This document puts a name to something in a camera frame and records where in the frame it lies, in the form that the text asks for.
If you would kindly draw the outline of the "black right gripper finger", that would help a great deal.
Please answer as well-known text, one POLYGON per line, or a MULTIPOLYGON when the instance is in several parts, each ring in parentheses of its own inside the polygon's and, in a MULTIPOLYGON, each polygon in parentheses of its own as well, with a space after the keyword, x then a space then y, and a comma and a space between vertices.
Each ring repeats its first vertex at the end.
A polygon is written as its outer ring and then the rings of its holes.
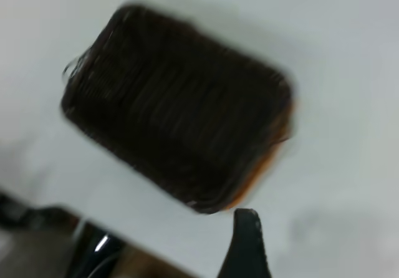
POLYGON ((234 212, 233 236, 219 277, 271 278, 261 220, 253 209, 234 212))

